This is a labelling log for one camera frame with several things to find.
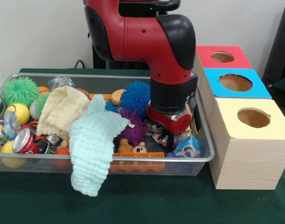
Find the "light blue towel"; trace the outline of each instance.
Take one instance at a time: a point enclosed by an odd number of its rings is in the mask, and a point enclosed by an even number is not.
[[[129,120],[105,110],[102,95],[96,95],[87,111],[70,127],[72,186],[84,195],[97,196],[107,177],[113,154],[113,139]]]

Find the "green ball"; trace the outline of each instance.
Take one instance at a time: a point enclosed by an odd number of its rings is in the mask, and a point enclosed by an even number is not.
[[[3,88],[3,98],[7,105],[23,104],[30,108],[40,95],[40,89],[29,77],[19,77],[7,82]]]

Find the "orange block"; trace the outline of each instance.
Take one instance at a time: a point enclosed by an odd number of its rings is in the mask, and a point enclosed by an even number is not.
[[[164,158],[164,153],[114,153],[113,156],[123,157],[160,157]],[[164,162],[148,162],[148,161],[113,161],[110,166],[111,172],[132,172],[134,170],[146,172],[152,170],[160,172],[164,170]]]

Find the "stacked boxes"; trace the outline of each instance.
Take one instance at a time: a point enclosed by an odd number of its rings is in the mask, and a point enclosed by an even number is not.
[[[193,72],[214,140],[217,189],[275,189],[285,168],[285,117],[239,47],[199,46]]]

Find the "wire mesh basket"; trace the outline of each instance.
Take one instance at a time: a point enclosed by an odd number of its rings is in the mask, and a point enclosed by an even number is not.
[[[38,86],[48,86],[55,74],[19,73],[8,78],[7,81],[18,76],[28,76]],[[104,75],[67,75],[72,78],[76,87],[89,93],[111,94],[123,89],[133,81],[150,83],[150,77],[104,76]],[[0,119],[7,108],[0,90]],[[193,111],[191,130],[201,146],[199,158],[167,158],[164,157],[164,147],[155,142],[151,136],[146,136],[145,143],[149,153],[157,153],[156,157],[123,157],[113,156],[109,173],[134,175],[186,175],[196,176],[204,164],[213,159],[214,145],[204,116],[202,102],[198,90],[195,97],[188,100]],[[0,171],[3,172],[35,172],[35,173],[71,173],[72,165],[69,155],[54,154],[10,154],[0,153]]]

